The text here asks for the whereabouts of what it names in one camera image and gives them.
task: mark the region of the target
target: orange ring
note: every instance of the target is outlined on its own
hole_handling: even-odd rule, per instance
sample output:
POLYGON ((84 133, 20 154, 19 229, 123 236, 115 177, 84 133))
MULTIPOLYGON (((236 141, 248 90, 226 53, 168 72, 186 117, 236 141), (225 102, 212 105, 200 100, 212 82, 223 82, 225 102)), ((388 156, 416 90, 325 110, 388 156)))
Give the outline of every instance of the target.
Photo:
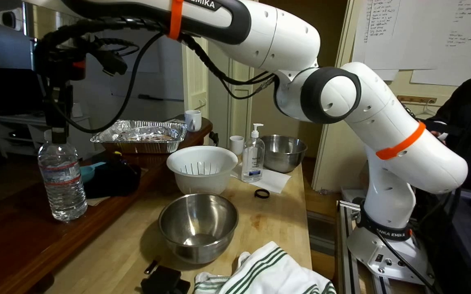
POLYGON ((184 0, 172 0, 169 38, 179 40, 182 33, 184 0))
POLYGON ((426 133, 426 125, 419 121, 418 130, 405 141, 401 141, 398 146, 378 151, 377 156, 382 161, 390 161, 398 157, 405 149, 411 148, 423 135, 426 133))

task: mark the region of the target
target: cup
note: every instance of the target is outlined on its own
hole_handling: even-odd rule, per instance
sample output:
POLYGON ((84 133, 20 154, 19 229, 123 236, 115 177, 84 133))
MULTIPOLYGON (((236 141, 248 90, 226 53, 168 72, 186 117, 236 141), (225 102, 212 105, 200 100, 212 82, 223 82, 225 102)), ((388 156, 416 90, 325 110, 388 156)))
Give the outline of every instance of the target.
POLYGON ((186 125, 189 133, 197 133, 202 130, 202 112, 200 110, 187 110, 186 112, 186 125))
POLYGON ((241 156, 244 149, 246 149, 246 139, 243 136, 231 136, 231 151, 236 156, 241 156))

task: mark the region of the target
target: aluminum foil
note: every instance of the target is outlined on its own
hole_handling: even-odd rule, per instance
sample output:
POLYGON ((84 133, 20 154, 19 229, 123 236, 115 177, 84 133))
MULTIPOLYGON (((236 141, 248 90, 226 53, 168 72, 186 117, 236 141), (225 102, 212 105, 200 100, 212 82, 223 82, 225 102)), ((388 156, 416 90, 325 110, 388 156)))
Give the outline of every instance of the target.
POLYGON ((186 121, 127 121, 120 120, 104 133, 96 135, 91 143, 123 154, 169 154, 179 149, 187 136, 186 121))

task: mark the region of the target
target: dish towel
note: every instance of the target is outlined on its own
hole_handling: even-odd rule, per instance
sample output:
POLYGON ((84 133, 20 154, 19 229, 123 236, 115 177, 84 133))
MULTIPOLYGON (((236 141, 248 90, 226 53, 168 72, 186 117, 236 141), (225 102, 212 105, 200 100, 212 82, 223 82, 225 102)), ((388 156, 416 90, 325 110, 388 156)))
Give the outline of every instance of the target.
POLYGON ((336 294, 336 288, 269 242, 253 255, 244 252, 231 278, 200 273, 195 294, 336 294))

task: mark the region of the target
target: plastic bottle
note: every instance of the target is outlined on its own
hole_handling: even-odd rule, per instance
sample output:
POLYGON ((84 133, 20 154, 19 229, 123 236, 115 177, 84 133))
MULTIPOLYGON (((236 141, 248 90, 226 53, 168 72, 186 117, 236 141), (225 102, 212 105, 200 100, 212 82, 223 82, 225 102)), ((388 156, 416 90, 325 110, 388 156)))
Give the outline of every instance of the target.
POLYGON ((254 131, 251 143, 243 154, 243 174, 244 182, 259 182, 264 174, 266 161, 266 143, 259 138, 257 128, 262 128, 262 123, 254 123, 254 131))
POLYGON ((38 153, 45 190, 53 218, 71 223, 87 213, 87 197, 76 148, 68 144, 64 130, 45 133, 46 143, 38 153))

